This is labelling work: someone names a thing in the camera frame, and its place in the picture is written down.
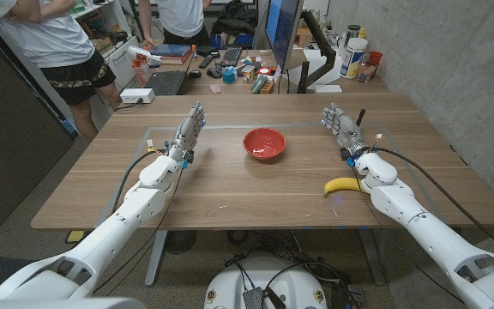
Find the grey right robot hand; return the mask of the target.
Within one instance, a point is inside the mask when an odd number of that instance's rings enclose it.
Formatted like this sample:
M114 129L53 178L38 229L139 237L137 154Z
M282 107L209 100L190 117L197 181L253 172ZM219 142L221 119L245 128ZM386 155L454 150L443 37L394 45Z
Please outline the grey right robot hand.
M321 123L337 138L337 143L340 146L340 157L343 161L355 161L370 150L370 147L363 140L360 129L364 114L365 109L362 109L358 119L353 121L335 103L332 103L330 108L325 107L323 109Z

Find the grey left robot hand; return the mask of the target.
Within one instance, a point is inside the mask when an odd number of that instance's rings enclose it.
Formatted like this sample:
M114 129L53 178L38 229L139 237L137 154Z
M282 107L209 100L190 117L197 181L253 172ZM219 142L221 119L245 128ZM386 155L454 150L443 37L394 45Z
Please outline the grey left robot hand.
M206 124L203 106L197 101L183 122L175 129L168 156L181 162L196 145L197 138Z

